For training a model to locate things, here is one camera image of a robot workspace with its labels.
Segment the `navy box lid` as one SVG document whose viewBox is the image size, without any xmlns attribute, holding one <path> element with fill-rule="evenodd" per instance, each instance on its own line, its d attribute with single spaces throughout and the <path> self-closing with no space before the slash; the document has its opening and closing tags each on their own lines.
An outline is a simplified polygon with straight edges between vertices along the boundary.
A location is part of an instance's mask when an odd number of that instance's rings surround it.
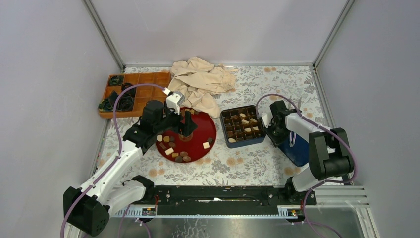
<svg viewBox="0 0 420 238">
<path fill-rule="evenodd" d="M 296 142 L 293 147 L 289 147 L 289 139 L 282 143 L 278 148 L 287 158 L 297 167 L 302 167 L 309 162 L 309 143 L 296 134 Z"/>
</svg>

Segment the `navy chocolate box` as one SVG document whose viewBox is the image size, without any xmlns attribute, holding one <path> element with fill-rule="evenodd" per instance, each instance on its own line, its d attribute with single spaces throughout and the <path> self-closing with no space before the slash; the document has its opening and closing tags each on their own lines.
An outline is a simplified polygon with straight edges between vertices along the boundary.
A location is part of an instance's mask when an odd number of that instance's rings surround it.
<svg viewBox="0 0 420 238">
<path fill-rule="evenodd" d="M 226 145 L 230 149 L 259 144 L 265 139 L 263 125 L 257 118 L 254 105 L 223 110 L 220 121 Z"/>
</svg>

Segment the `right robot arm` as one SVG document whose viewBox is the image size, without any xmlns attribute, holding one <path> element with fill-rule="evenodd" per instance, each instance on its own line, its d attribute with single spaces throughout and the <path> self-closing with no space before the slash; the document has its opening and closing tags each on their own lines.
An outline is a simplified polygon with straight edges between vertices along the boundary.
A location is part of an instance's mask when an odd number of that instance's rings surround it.
<svg viewBox="0 0 420 238">
<path fill-rule="evenodd" d="M 349 151 L 347 133 L 342 128 L 323 127 L 283 101 L 270 105 L 270 115 L 262 117 L 267 136 L 296 166 L 308 164 L 287 181 L 284 198 L 297 204 L 304 191 L 334 177 L 353 172 L 355 163 Z"/>
</svg>

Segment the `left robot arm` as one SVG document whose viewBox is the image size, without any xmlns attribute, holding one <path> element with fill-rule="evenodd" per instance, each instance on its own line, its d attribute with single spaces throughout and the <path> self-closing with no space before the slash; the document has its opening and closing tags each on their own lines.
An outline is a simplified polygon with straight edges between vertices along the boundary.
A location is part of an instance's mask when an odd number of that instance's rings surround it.
<svg viewBox="0 0 420 238">
<path fill-rule="evenodd" d="M 173 131 L 189 136 L 197 128 L 189 111 L 181 112 L 175 104 L 169 107 L 160 101 L 149 101 L 138 123 L 118 136 L 119 148 L 114 159 L 108 160 L 79 188 L 69 187 L 63 195 L 64 219 L 60 236 L 67 224 L 95 237 L 100 234 L 112 215 L 134 201 L 147 204 L 154 191 L 140 181 L 131 180 L 126 186 L 113 190 L 125 171 L 142 158 L 157 141 L 157 136 Z"/>
</svg>

